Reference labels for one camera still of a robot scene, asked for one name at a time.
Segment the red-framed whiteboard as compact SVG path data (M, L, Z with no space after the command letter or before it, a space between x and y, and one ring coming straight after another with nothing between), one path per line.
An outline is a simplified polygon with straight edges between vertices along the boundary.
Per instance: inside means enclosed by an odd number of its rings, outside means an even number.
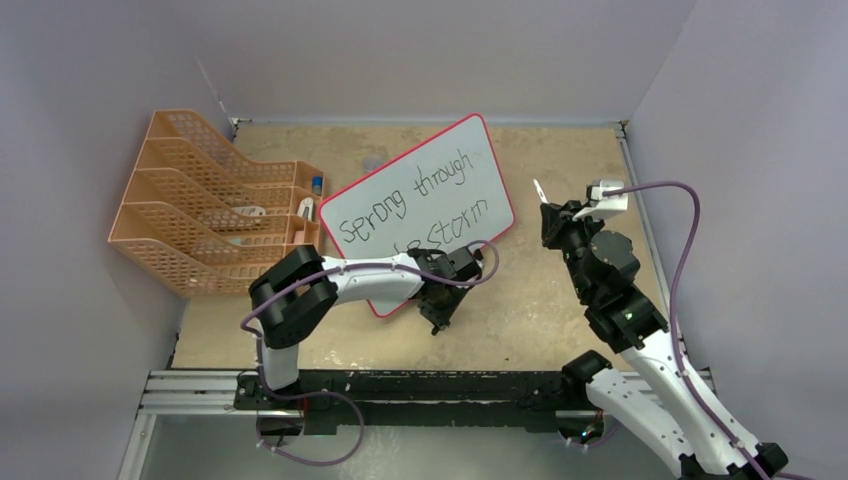
M390 257L493 240L515 213L484 118L473 113L325 199L318 215L338 253Z

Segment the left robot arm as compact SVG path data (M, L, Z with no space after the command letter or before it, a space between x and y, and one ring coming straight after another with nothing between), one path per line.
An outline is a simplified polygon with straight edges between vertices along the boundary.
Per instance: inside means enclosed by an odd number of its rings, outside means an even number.
M412 248L380 259L347 260L301 245L256 278L248 288L256 320L259 395L272 408L292 405L298 395L298 350L335 306L369 301L416 303L437 335L470 290L487 279L481 250L462 246L450 253Z

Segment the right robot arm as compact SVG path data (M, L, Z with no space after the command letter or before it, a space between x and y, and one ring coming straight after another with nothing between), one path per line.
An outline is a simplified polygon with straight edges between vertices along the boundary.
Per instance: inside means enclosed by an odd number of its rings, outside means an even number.
M718 400L690 362L670 323L636 286L631 240L580 216L578 201L540 206L544 247L558 250L591 330L644 380L641 393L590 350L566 364L561 392L576 407L611 414L678 479L770 479L788 464L776 443L759 441Z

